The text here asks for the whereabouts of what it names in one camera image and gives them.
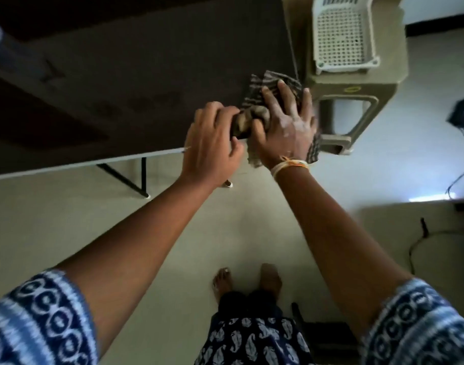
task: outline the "wall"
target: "wall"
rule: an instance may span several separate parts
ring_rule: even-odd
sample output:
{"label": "wall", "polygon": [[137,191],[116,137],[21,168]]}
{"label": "wall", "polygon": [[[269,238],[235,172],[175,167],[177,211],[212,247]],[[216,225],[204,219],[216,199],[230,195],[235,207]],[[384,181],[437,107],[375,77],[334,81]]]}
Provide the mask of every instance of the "wall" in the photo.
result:
{"label": "wall", "polygon": [[404,23],[464,14],[464,0],[402,0]]}

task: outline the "foot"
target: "foot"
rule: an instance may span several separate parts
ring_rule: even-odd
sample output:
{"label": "foot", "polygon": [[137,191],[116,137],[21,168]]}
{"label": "foot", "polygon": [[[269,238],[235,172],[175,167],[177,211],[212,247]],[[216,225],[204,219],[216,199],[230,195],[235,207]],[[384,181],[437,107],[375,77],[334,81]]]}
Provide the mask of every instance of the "foot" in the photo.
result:
{"label": "foot", "polygon": [[279,277],[276,266],[273,264],[262,264],[259,288],[271,292],[277,301],[282,286],[283,282]]}
{"label": "foot", "polygon": [[220,302],[224,294],[232,291],[232,276],[230,275],[229,268],[222,268],[217,272],[212,287],[217,303]]}

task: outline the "sleeve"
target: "sleeve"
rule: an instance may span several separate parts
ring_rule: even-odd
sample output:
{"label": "sleeve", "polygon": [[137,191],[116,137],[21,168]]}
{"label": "sleeve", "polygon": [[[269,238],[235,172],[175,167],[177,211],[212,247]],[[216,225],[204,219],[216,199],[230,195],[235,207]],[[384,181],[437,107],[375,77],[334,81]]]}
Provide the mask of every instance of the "sleeve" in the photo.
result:
{"label": "sleeve", "polygon": [[97,362],[89,308],[62,271],[43,271],[0,300],[0,363]]}
{"label": "sleeve", "polygon": [[362,339],[361,364],[464,363],[464,319],[429,284],[412,279]]}

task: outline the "beige floor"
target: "beige floor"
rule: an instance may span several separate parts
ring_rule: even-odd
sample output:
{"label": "beige floor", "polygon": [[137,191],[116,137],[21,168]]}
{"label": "beige floor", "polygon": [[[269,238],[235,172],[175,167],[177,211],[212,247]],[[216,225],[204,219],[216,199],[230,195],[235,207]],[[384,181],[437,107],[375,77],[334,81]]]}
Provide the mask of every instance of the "beige floor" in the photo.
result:
{"label": "beige floor", "polygon": [[[444,193],[464,171],[464,142],[446,122],[464,97],[464,30],[409,41],[411,75],[350,157],[322,154],[312,173],[404,266],[409,245],[430,230],[461,228],[448,203],[408,203]],[[180,172],[181,155],[148,159],[156,196]],[[138,179],[138,162],[115,164]],[[244,161],[233,189],[216,190],[187,226],[104,363],[191,363],[216,309],[215,271],[228,266],[239,289],[257,284],[261,262],[284,282],[280,305],[308,320],[335,320],[334,306],[301,231],[265,169]],[[464,197],[464,180],[454,188]],[[0,180],[0,296],[74,253],[144,205],[95,166]],[[415,256],[427,279],[464,315],[464,236],[426,241]]]}

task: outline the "crumpled cloth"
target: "crumpled cloth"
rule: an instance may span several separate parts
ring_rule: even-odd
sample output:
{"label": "crumpled cloth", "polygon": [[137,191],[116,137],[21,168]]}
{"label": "crumpled cloth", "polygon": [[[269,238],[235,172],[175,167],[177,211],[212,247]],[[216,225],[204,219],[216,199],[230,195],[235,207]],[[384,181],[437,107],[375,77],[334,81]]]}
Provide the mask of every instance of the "crumpled cloth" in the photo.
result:
{"label": "crumpled cloth", "polygon": [[[282,79],[290,87],[291,91],[296,96],[296,103],[299,109],[302,103],[301,83],[287,75],[267,70],[264,73],[263,78],[260,78],[255,74],[251,75],[249,91],[242,103],[241,113],[236,116],[232,125],[232,136],[236,136],[239,139],[247,138],[248,161],[249,164],[254,168],[262,166],[262,163],[250,143],[250,123],[252,122],[252,119],[261,119],[264,123],[266,132],[269,130],[270,112],[269,109],[265,106],[264,97],[262,96],[261,88],[263,86],[266,86],[271,90],[272,94],[274,97],[276,97],[279,104],[281,105],[281,108],[284,110],[284,103],[277,87],[279,79]],[[306,162],[308,162],[308,164],[312,164],[315,161],[318,161],[318,153],[320,152],[320,138],[320,131],[318,130],[314,135],[313,141],[308,150],[308,155],[306,157]]]}

